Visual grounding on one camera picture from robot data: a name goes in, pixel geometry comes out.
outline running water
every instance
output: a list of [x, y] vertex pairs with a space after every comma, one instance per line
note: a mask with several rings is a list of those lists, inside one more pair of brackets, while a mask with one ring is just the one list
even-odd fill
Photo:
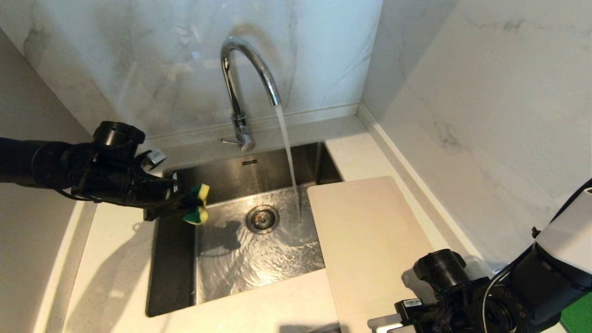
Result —
[[298, 195], [298, 188], [296, 187], [296, 177], [294, 176], [294, 163], [292, 162], [292, 150], [290, 149], [290, 142], [288, 141], [288, 130], [286, 129], [286, 121], [284, 119], [284, 111], [282, 105], [274, 106], [275, 113], [278, 115], [279, 126], [282, 129], [282, 136], [284, 137], [284, 146], [286, 146], [286, 154], [288, 155], [288, 164], [290, 166], [290, 176], [292, 177], [292, 188], [296, 195], [296, 205], [298, 209], [298, 220], [300, 220], [300, 196]]

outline marble backsplash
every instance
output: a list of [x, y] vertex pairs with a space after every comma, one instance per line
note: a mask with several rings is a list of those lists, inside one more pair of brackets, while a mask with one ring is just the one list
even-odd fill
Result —
[[592, 174], [588, 0], [385, 1], [363, 104], [491, 268]]
[[[0, 27], [84, 128], [119, 120], [148, 137], [230, 124], [220, 46], [243, 36], [284, 111], [358, 103], [382, 0], [0, 0]], [[274, 114], [235, 55], [251, 119]]]

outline green and yellow sponge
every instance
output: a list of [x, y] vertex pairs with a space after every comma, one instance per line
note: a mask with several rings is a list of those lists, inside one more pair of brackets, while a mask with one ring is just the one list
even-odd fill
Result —
[[208, 212], [205, 209], [205, 201], [210, 192], [210, 187], [205, 184], [199, 186], [193, 186], [191, 188], [191, 196], [203, 202], [203, 206], [197, 206], [189, 210], [189, 212], [183, 217], [183, 220], [193, 225], [200, 225], [208, 220]]

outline chrome faucet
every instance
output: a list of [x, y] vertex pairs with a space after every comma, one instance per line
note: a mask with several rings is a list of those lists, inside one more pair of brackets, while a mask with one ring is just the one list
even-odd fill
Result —
[[249, 44], [248, 41], [241, 37], [228, 37], [222, 44], [220, 49], [220, 62], [222, 64], [222, 72], [224, 73], [224, 79], [226, 80], [226, 88], [228, 88], [228, 95], [230, 96], [230, 102], [232, 103], [232, 123], [234, 125], [234, 132], [236, 133], [236, 139], [222, 139], [224, 143], [234, 143], [240, 147], [240, 150], [245, 152], [251, 150], [255, 146], [255, 141], [249, 132], [247, 127], [247, 120], [244, 111], [240, 108], [239, 98], [234, 87], [234, 81], [232, 74], [230, 73], [230, 53], [233, 50], [238, 50], [243, 53], [253, 64], [259, 77], [263, 81], [263, 86], [269, 97], [269, 102], [272, 105], [279, 105], [279, 91], [275, 86], [275, 81], [267, 65], [255, 48]]

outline green surface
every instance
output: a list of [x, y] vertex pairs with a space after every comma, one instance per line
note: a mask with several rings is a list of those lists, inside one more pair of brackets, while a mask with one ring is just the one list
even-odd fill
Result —
[[592, 332], [592, 293], [563, 310], [561, 323], [570, 333]]

